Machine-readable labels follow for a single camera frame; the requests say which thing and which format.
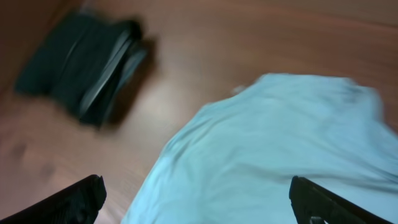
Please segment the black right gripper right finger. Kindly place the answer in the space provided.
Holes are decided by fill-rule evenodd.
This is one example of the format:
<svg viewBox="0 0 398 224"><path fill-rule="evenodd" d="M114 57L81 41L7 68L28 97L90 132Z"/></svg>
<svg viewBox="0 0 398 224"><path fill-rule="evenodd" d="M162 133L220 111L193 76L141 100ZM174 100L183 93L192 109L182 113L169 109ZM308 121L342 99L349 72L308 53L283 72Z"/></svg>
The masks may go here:
<svg viewBox="0 0 398 224"><path fill-rule="evenodd" d="M289 199L298 224L389 223L304 177L292 178Z"/></svg>

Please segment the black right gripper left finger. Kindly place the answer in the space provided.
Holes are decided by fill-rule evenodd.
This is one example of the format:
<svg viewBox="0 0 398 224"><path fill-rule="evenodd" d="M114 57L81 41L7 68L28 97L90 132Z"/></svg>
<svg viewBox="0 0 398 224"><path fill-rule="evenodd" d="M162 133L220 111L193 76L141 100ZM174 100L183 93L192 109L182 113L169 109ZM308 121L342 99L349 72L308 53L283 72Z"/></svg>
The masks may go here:
<svg viewBox="0 0 398 224"><path fill-rule="evenodd" d="M103 177L89 175L1 220L1 224L94 224L107 192Z"/></svg>

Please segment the light blue t-shirt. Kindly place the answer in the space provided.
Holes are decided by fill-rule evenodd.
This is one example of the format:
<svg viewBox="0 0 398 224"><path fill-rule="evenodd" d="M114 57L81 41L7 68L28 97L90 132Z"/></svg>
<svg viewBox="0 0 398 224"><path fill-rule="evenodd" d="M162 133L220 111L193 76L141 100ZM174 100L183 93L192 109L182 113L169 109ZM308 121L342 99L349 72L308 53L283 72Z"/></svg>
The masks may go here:
<svg viewBox="0 0 398 224"><path fill-rule="evenodd" d="M294 223L302 176L397 222L397 134L347 78L267 74L163 148L123 223Z"/></svg>

